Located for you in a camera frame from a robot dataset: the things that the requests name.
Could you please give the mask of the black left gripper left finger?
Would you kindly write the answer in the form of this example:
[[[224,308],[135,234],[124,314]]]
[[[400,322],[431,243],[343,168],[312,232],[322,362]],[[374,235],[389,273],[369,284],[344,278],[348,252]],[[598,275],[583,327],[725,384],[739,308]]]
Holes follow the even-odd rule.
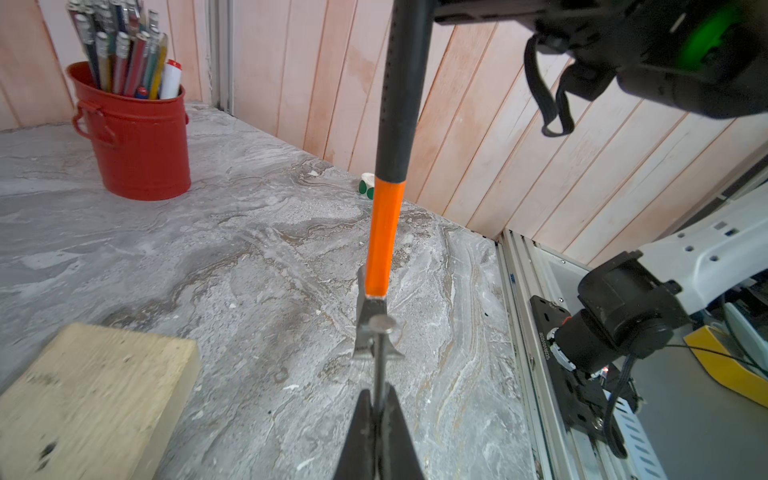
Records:
[[[376,419],[371,392],[360,392],[333,480],[373,480],[376,475]]]

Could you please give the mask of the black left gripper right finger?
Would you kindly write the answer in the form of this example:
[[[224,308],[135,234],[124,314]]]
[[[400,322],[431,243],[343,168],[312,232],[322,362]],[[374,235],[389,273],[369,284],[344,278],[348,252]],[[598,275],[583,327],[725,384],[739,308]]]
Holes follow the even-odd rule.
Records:
[[[397,392],[386,383],[385,393],[379,415],[379,478],[424,480]]]

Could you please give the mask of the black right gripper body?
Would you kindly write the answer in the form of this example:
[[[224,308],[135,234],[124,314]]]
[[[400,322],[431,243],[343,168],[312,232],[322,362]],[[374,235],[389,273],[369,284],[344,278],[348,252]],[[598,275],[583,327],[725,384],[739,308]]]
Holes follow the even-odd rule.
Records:
[[[633,96],[713,119],[767,110],[764,1],[440,1],[439,24],[516,21],[566,53],[569,93],[616,81]]]

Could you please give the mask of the pale wooden block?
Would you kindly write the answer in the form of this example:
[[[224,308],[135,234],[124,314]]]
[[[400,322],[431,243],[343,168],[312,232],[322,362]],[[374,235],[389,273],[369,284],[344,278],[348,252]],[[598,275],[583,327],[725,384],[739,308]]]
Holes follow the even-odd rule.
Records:
[[[153,478],[200,369],[193,340],[66,326],[1,396],[2,478]]]

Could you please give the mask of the claw hammer orange black handle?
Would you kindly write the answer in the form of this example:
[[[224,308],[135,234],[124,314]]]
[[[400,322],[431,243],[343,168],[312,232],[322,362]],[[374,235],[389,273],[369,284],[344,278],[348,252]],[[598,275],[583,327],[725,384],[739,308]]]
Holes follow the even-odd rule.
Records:
[[[436,3],[395,1],[382,77],[374,197],[365,267],[358,272],[352,357],[371,358],[371,319],[386,312],[391,262],[424,86]]]

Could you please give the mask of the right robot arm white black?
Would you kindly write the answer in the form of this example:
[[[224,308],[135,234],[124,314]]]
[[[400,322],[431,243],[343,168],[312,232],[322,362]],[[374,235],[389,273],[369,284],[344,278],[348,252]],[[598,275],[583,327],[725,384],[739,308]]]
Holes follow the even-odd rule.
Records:
[[[763,1],[441,1],[440,24],[514,20],[543,135],[571,134],[568,99],[624,92],[711,119],[767,109]],[[579,283],[582,309],[547,336],[561,366],[623,371],[662,349],[713,300],[767,267],[767,189],[688,229],[623,252]]]

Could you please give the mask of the green white tape roll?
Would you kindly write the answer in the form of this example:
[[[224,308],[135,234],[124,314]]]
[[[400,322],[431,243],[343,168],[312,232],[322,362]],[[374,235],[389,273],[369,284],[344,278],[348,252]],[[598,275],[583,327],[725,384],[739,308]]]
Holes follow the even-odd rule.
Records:
[[[361,175],[361,180],[358,185],[359,193],[367,197],[368,199],[372,200],[374,198],[374,187],[375,187],[375,175],[369,172],[363,173]]]

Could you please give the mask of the red metal pencil bucket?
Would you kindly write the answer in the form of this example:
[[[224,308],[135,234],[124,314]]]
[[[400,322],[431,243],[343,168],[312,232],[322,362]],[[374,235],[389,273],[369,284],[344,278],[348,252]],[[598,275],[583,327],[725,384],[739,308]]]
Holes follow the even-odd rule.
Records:
[[[88,63],[66,69],[77,97],[71,123],[89,140],[104,187],[140,201],[178,197],[191,186],[185,89],[166,100],[105,92],[93,82]]]

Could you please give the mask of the bundle of pencils and pens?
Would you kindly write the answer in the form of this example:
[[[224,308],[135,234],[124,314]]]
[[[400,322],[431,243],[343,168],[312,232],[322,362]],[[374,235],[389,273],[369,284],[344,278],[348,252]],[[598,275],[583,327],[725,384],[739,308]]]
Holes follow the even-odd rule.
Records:
[[[83,83],[152,101],[182,94],[183,63],[156,1],[66,1],[64,10],[83,56],[72,64]]]

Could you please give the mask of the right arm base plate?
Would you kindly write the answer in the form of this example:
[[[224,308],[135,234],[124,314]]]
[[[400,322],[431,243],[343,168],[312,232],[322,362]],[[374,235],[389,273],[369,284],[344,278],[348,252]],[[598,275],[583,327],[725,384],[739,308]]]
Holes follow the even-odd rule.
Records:
[[[599,332],[588,310],[572,314],[537,295],[529,304],[565,426],[605,443],[614,456],[626,459],[625,439],[614,418],[618,396],[607,396],[599,379],[603,368],[620,354]]]

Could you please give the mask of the aluminium mounting rail bed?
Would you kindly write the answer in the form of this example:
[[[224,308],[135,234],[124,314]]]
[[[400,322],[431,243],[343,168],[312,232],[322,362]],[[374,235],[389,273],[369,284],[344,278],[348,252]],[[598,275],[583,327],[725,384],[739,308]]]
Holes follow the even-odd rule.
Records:
[[[615,407],[615,425],[624,436],[628,457],[615,457],[608,446],[569,428],[562,420],[530,305],[533,296],[571,312],[577,276],[586,268],[538,247],[532,240],[504,231],[497,243],[500,273],[513,345],[523,371],[527,421],[540,479],[665,479],[667,477],[639,418],[622,398]]]

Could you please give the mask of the yellow object beside rail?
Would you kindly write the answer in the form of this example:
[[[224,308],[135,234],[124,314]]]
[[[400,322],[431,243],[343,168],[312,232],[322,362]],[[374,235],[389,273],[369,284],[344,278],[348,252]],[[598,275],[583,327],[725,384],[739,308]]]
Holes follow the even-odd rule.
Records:
[[[739,352],[724,330],[703,326],[685,335],[683,341],[718,384],[767,407],[767,376]]]

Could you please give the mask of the aluminium frame rail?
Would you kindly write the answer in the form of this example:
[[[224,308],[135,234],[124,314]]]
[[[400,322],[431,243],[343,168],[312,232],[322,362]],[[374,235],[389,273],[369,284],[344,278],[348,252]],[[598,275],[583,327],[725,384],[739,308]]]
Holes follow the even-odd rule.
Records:
[[[209,80],[212,105],[230,115],[234,114],[233,77],[233,2],[207,2]]]

